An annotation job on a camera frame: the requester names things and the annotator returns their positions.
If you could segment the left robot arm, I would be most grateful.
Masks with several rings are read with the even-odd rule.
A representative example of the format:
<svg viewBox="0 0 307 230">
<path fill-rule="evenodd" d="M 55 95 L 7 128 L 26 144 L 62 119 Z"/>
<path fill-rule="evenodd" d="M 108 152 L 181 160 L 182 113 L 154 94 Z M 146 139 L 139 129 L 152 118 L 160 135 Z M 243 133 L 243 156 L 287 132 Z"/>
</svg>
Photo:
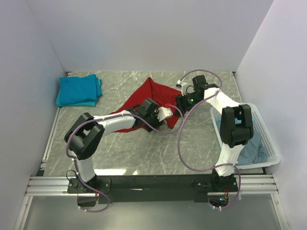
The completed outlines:
<svg viewBox="0 0 307 230">
<path fill-rule="evenodd" d="M 170 108 L 159 107 L 151 98 L 142 104 L 122 110 L 121 112 L 92 116 L 82 114 L 65 135 L 66 155 L 76 167 L 79 187 L 86 193 L 95 189 L 97 175 L 93 167 L 93 155 L 101 139 L 117 131 L 145 127 L 148 132 L 158 129 L 164 120 L 173 115 Z"/>
</svg>

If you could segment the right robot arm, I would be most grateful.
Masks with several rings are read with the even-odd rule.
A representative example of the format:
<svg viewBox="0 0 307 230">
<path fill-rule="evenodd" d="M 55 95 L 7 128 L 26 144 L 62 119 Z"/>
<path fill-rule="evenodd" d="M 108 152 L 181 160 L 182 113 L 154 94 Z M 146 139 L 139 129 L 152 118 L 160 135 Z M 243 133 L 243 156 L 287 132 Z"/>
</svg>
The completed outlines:
<svg viewBox="0 0 307 230">
<path fill-rule="evenodd" d="M 221 115 L 221 153 L 211 174 L 211 188 L 222 191 L 234 181 L 235 165 L 243 147 L 253 138 L 252 112 L 248 104 L 241 104 L 222 92 L 216 84 L 209 84 L 204 75 L 192 79 L 194 92 L 188 92 L 190 85 L 178 80 L 176 86 L 181 95 L 176 103 L 181 112 L 191 112 L 202 101 L 208 102 Z"/>
</svg>

